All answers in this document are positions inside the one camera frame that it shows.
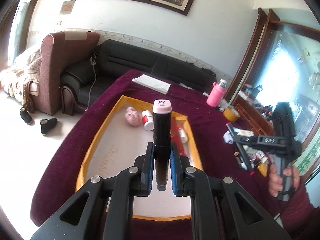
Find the maroon sleeved forearm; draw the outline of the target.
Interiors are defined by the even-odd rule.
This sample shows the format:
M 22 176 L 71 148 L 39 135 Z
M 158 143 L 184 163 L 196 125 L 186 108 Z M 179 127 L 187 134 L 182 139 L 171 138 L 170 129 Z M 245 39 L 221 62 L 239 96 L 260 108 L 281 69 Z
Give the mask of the maroon sleeved forearm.
M 305 184 L 301 183 L 287 202 L 278 202 L 283 228 L 291 239 L 319 239 L 319 207 L 310 203 Z

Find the person right hand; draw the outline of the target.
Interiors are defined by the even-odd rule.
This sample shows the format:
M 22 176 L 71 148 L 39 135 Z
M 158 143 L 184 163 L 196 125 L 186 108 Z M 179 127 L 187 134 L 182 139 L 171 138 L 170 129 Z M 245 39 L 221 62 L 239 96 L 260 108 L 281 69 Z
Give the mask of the person right hand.
M 300 184 L 299 170 L 295 166 L 287 167 L 283 170 L 285 177 L 292 178 L 292 186 L 298 189 Z M 270 166 L 268 191 L 272 197 L 277 197 L 280 191 L 283 190 L 283 178 L 277 174 L 277 166 L 273 163 Z

